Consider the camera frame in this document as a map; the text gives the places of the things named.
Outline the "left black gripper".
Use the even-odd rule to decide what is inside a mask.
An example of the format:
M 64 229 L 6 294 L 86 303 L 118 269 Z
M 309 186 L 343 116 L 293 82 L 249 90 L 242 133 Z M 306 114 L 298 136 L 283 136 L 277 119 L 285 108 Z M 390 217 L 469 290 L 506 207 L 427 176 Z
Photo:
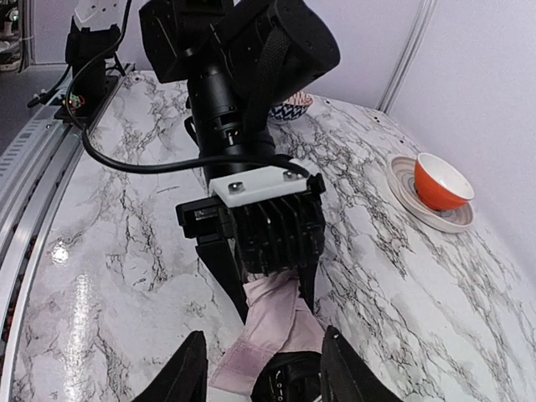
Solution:
M 325 219 L 317 199 L 284 196 L 230 208 L 217 197 L 176 207 L 179 225 L 189 239 L 212 235 L 235 240 L 242 250 L 322 251 Z M 196 251 L 215 280 L 233 302 L 242 322 L 248 306 L 235 258 L 226 240 L 198 242 Z M 318 261 L 300 265 L 300 296 L 314 312 Z

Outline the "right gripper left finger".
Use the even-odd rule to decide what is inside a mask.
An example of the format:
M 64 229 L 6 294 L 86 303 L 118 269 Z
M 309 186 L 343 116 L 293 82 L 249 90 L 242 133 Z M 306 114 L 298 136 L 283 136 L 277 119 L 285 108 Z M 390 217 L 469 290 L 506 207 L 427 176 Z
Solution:
M 208 360 L 204 333 L 192 331 L 133 402 L 205 402 Z

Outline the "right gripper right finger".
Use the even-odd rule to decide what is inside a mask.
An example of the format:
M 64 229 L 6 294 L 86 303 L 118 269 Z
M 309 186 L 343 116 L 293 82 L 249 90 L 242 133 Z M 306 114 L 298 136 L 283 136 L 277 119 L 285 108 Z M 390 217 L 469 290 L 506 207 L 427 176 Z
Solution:
M 320 369 L 322 401 L 401 402 L 334 326 L 324 335 Z

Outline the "pink and black umbrella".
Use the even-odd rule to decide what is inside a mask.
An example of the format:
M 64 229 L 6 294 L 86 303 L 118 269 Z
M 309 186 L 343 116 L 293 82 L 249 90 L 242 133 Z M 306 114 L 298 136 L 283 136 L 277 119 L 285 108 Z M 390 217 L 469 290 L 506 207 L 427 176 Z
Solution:
M 299 285 L 292 271 L 243 285 L 245 327 L 215 369 L 211 387 L 249 396 L 276 354 L 322 351 L 324 329 L 300 297 Z

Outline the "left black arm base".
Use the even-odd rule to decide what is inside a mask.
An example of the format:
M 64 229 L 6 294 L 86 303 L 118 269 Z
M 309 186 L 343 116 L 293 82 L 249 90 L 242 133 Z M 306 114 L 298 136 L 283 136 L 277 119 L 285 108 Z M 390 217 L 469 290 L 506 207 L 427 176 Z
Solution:
M 70 95 L 71 113 L 84 126 L 90 125 L 125 74 L 126 70 L 118 58 L 106 67 L 98 64 L 74 85 Z

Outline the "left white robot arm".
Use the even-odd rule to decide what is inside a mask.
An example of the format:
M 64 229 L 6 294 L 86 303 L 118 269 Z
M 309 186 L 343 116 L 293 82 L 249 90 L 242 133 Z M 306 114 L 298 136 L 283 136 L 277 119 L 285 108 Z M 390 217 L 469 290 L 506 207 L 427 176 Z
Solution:
M 267 121 L 273 106 L 339 64 L 335 38 L 303 1 L 150 1 L 139 16 L 157 79 L 188 87 L 184 126 L 198 157 L 118 162 L 83 131 L 85 151 L 124 173 L 202 168 L 209 196 L 179 204 L 178 223 L 239 315 L 248 313 L 249 274 L 295 271 L 300 296 L 312 306 L 326 187 L 313 162 L 276 152 Z

